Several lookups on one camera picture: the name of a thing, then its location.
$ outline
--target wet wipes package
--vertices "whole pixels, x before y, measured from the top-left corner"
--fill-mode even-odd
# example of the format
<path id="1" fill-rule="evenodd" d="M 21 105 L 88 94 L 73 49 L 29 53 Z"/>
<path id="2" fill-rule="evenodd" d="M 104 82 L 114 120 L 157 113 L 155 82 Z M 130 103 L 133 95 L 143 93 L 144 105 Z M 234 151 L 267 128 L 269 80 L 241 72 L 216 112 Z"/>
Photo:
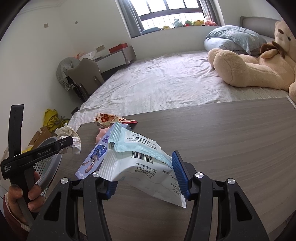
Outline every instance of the wet wipes package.
<path id="1" fill-rule="evenodd" d="M 119 123 L 113 125 L 99 176 L 109 181 L 124 180 L 153 197 L 186 207 L 171 157 L 155 141 Z"/>
<path id="2" fill-rule="evenodd" d="M 120 124 L 124 129 L 131 130 L 131 127 L 127 124 Z M 107 147 L 108 147 L 108 139 L 111 133 L 111 130 L 114 128 L 114 125 L 111 126 L 109 131 L 106 132 L 104 137 L 99 141 L 99 143 L 94 147 L 94 149 L 91 151 L 91 153 L 87 156 L 83 164 L 79 167 L 77 172 L 75 173 L 75 176 L 77 176 L 78 179 L 84 179 L 89 174 L 93 173 L 94 171 L 98 170 L 100 164 L 102 163 Z"/>

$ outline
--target maroon sleeve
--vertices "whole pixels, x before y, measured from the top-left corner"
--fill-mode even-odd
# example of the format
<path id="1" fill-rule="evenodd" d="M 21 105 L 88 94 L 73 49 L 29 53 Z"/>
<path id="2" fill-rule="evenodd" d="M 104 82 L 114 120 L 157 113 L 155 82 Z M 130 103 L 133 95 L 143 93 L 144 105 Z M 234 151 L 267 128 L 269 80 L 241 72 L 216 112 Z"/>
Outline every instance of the maroon sleeve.
<path id="1" fill-rule="evenodd" d="M 16 236 L 21 240 L 21 241 L 26 241 L 28 237 L 28 232 L 24 230 L 21 227 L 21 224 L 12 216 L 10 213 L 5 200 L 3 200 L 3 210 L 4 210 L 4 216 L 6 221 L 8 222 L 9 226 L 12 228 Z"/>

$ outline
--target gray curtain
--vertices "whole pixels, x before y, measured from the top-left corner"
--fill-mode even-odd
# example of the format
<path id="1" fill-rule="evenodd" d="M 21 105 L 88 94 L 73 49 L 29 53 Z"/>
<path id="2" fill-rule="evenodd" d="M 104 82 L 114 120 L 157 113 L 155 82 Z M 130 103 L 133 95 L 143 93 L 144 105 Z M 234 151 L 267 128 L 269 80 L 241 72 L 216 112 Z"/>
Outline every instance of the gray curtain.
<path id="1" fill-rule="evenodd" d="M 144 31 L 144 27 L 131 1 L 118 0 L 118 3 L 126 20 L 126 24 L 128 26 L 128 30 L 131 34 L 131 37 L 133 38 L 140 36 Z"/>
<path id="2" fill-rule="evenodd" d="M 202 6 L 205 17 L 209 16 L 212 21 L 221 26 L 221 21 L 219 19 L 214 0 L 200 0 L 200 4 Z"/>

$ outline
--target wall outlet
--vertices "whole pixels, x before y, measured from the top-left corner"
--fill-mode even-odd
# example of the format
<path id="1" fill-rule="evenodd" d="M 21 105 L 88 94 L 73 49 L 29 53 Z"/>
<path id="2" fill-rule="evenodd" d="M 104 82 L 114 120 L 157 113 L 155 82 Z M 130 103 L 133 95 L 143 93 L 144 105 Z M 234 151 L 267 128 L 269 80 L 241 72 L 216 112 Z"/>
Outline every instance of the wall outlet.
<path id="1" fill-rule="evenodd" d="M 105 50 L 105 49 L 106 49 L 105 46 L 102 45 L 102 46 L 96 48 L 96 51 L 97 51 L 97 53 L 98 53 L 98 52 L 103 51 L 103 50 Z"/>

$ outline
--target finger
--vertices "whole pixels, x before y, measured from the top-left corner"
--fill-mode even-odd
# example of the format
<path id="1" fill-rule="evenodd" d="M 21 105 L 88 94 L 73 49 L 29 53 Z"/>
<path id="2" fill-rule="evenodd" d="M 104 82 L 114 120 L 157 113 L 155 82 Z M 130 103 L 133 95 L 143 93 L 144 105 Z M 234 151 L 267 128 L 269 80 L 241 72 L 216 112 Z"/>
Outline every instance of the finger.
<path id="1" fill-rule="evenodd" d="M 40 174 L 38 172 L 34 172 L 34 180 L 35 182 L 40 180 Z"/>
<path id="2" fill-rule="evenodd" d="M 32 201 L 35 198 L 39 197 L 41 194 L 41 187 L 35 184 L 32 189 L 28 192 L 28 198 Z"/>
<path id="3" fill-rule="evenodd" d="M 44 197 L 39 196 L 36 199 L 34 199 L 33 201 L 28 203 L 28 208 L 30 211 L 37 213 L 37 212 L 39 212 L 39 210 L 43 206 L 43 204 L 44 204 Z"/>
<path id="4" fill-rule="evenodd" d="M 21 220 L 23 217 L 22 211 L 17 204 L 17 199 L 22 197 L 22 190 L 19 187 L 10 186 L 7 194 L 8 205 L 12 214 L 18 219 Z"/>

